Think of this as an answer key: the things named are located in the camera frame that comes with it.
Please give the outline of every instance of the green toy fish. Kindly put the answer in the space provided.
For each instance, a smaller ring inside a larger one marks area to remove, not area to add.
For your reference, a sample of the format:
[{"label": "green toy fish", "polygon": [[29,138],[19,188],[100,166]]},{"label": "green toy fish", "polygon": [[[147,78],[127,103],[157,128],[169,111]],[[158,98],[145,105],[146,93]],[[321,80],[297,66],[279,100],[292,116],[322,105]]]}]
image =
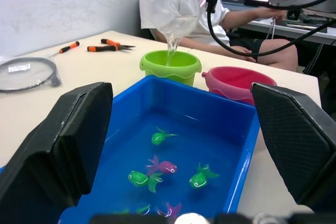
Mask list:
[{"label": "green toy fish", "polygon": [[[148,204],[145,207],[139,208],[135,211],[135,213],[137,215],[146,215],[149,213],[151,204]],[[128,215],[130,213],[129,209],[125,209],[124,211],[120,211],[120,212],[113,212],[114,215]]]},{"label": "green toy fish", "polygon": [[159,129],[158,127],[156,127],[156,128],[160,132],[156,132],[152,136],[152,143],[155,144],[155,145],[161,144],[162,141],[164,141],[166,139],[166,137],[177,136],[176,134],[166,134],[162,129]]},{"label": "green toy fish", "polygon": [[217,178],[219,174],[214,174],[210,171],[209,165],[201,168],[201,164],[198,165],[197,174],[189,179],[190,185],[193,188],[201,188],[207,185],[207,178]]},{"label": "green toy fish", "polygon": [[156,174],[152,174],[151,176],[147,177],[143,173],[131,171],[131,173],[128,175],[128,180],[135,186],[148,185],[149,191],[151,191],[152,193],[155,193],[156,185],[163,181],[163,179],[160,178],[161,175],[162,175],[161,173],[156,173]]}]

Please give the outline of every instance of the plastic bag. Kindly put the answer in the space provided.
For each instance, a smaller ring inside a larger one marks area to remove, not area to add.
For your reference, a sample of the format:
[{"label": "plastic bag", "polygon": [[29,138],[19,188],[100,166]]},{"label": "plastic bag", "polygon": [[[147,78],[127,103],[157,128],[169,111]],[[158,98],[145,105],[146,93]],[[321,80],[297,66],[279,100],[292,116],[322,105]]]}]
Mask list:
[{"label": "plastic bag", "polygon": [[53,56],[0,57],[0,94],[61,84]]}]

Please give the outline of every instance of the white wall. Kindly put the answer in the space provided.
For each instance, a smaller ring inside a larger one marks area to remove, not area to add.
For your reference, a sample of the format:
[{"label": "white wall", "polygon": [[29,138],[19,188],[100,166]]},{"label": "white wall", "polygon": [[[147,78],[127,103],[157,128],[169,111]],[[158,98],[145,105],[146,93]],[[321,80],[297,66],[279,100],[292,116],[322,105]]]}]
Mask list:
[{"label": "white wall", "polygon": [[107,30],[138,35],[139,0],[0,0],[0,56],[17,56]]}]

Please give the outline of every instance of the person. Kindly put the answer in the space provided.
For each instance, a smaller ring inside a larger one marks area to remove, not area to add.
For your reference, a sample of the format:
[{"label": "person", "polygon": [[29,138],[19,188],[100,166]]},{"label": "person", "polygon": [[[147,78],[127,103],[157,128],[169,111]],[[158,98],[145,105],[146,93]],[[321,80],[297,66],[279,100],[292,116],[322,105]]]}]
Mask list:
[{"label": "person", "polygon": [[[149,29],[154,38],[160,42],[166,42],[165,37],[155,29],[151,18],[151,5],[153,0],[140,0],[141,28]],[[233,54],[221,47],[210,35],[207,25],[205,0],[198,0],[201,7],[201,15],[194,31],[183,38],[180,46],[211,52],[218,55],[233,57],[240,60],[257,62],[289,71],[297,71],[298,55],[295,46],[288,47],[275,54],[262,57],[245,57]],[[284,19],[285,11],[269,8],[252,8],[240,12],[229,11],[224,8],[221,0],[217,1],[216,12],[212,14],[212,24],[216,36],[231,48],[240,52],[266,52],[279,48],[289,41],[285,39],[240,39],[230,41],[225,30],[233,29],[246,24],[254,19],[266,19],[275,17],[276,20]]]}]

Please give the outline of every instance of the desk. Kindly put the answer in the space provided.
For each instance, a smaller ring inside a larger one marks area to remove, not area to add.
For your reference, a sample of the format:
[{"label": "desk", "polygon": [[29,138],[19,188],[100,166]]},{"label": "desk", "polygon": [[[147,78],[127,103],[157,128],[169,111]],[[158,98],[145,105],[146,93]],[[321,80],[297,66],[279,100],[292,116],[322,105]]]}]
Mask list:
[{"label": "desk", "polygon": [[[263,20],[254,20],[248,24],[241,26],[240,28],[259,31],[261,33],[268,33],[269,27],[271,25],[271,19],[263,19]],[[284,36],[288,38],[298,38],[303,34],[306,34],[307,30],[287,27],[287,26],[275,26],[275,34],[279,36]],[[305,39],[306,41],[316,42],[320,44],[330,45],[336,40],[336,28],[328,27],[327,33],[315,33],[312,36],[309,36]]]},{"label": "desk", "polygon": [[[87,52],[87,46],[99,45],[101,38],[110,38],[136,48],[129,52]],[[53,54],[63,46],[42,50],[31,56]],[[118,95],[144,77],[139,69],[141,57],[152,50],[166,49],[167,45],[109,31],[80,40],[80,46],[55,57],[63,85],[57,88],[40,88],[29,92],[0,97],[1,148],[0,166],[5,165],[26,135],[49,113],[58,98],[76,87],[105,81],[113,85]],[[287,87],[310,96],[320,105],[317,78],[299,73],[262,66],[256,63],[227,58],[206,52],[179,48],[197,56],[203,71],[217,66],[237,66],[253,69],[273,78],[279,86]],[[195,76],[194,86],[207,90],[200,74]],[[238,211],[253,216],[261,211],[275,215],[288,215],[293,211],[309,211],[297,206],[288,193],[273,161],[266,150],[263,136],[259,134]]]}]

